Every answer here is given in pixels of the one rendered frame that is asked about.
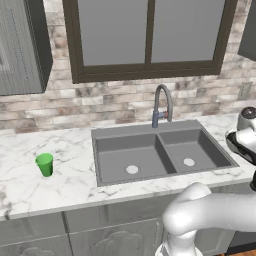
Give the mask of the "grey double-basin sink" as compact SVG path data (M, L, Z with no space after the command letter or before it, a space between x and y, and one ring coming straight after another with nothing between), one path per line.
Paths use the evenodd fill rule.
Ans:
M197 120L95 129L98 186L233 168L237 163Z

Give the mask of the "green cup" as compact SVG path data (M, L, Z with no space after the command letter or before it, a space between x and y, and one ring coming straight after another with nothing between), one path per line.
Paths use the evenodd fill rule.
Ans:
M38 155L35 159L35 163L44 177L49 177L53 174L53 156L50 153Z

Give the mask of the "grey drawer front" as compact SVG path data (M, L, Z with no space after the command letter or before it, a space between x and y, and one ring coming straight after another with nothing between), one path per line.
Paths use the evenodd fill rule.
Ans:
M161 217L176 194L75 209L65 212L70 232L88 231Z
M60 213L0 221L0 245L65 234Z

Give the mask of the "dark framed window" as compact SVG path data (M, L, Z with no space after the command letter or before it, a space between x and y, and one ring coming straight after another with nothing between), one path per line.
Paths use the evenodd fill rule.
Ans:
M72 81L218 75L238 0L62 0Z

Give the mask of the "grey base cupboard door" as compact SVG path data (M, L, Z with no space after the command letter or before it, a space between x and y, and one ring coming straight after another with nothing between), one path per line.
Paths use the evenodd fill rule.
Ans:
M156 222L159 221L158 245L163 233L159 218L109 226L70 234L74 256L154 256Z
M199 230L195 237L195 246L204 256L224 254L234 235L235 232L232 230L219 228Z
M66 235L0 246L0 256L72 256Z

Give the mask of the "grey wall socket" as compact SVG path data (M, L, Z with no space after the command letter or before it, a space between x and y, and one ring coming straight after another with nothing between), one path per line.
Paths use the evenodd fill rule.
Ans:
M250 95L251 88L252 82L243 82L239 89L238 99L246 100Z

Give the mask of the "grey wall cupboard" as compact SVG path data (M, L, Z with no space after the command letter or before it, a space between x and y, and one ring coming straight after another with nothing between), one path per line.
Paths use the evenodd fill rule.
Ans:
M44 93L52 65L43 0L0 0L0 96Z

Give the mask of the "dark wall cupboard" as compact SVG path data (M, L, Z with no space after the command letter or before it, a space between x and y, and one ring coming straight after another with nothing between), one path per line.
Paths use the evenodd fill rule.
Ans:
M256 62L256 0L252 0L238 54Z

